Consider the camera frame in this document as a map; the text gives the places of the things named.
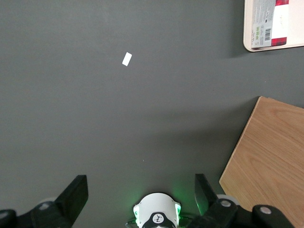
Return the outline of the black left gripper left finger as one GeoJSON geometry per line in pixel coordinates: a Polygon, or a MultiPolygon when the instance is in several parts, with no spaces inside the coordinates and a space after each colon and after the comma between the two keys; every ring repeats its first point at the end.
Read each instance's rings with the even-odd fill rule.
{"type": "Polygon", "coordinates": [[[31,211],[33,227],[71,228],[87,200],[87,176],[78,175],[54,201],[44,201],[31,211]]]}

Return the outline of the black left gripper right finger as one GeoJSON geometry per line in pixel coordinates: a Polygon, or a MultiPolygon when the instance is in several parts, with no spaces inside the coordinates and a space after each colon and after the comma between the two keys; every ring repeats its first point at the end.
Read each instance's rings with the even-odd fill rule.
{"type": "Polygon", "coordinates": [[[204,174],[195,175],[195,201],[199,216],[189,228],[251,228],[251,213],[228,197],[219,198],[204,174]]]}

